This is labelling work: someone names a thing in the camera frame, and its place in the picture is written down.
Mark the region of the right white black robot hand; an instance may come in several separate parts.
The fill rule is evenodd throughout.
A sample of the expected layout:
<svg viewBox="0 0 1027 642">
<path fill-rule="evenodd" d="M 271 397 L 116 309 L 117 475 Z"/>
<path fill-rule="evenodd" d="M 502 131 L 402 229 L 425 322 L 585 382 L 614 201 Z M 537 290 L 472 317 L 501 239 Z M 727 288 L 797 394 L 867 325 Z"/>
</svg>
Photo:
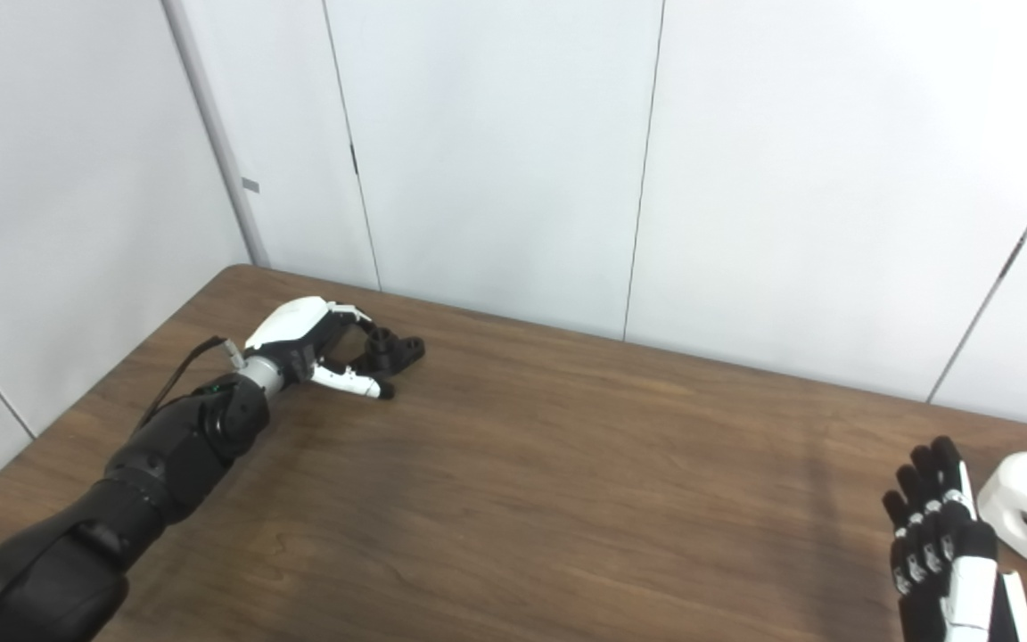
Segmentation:
<svg viewBox="0 0 1027 642">
<path fill-rule="evenodd" d="M 1027 595 L 1003 572 L 1001 541 L 975 507 L 967 464 L 941 435 L 917 444 L 882 496 L 905 641 L 1027 641 Z"/>
</svg>

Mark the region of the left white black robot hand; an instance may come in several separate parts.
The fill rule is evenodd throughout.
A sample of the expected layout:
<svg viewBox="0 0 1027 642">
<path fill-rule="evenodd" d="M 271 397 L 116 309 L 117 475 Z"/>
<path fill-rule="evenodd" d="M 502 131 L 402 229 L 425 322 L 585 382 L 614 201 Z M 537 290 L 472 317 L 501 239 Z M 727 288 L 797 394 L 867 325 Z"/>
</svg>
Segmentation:
<svg viewBox="0 0 1027 642">
<path fill-rule="evenodd" d="M 357 396 L 392 399 L 391 383 L 360 374 L 352 365 L 327 357 L 327 351 L 351 326 L 371 332 L 376 324 L 354 305 L 319 296 L 291 300 L 273 310 L 245 342 L 237 370 L 256 383 L 267 401 L 298 383 L 316 383 L 326 389 Z"/>
</svg>

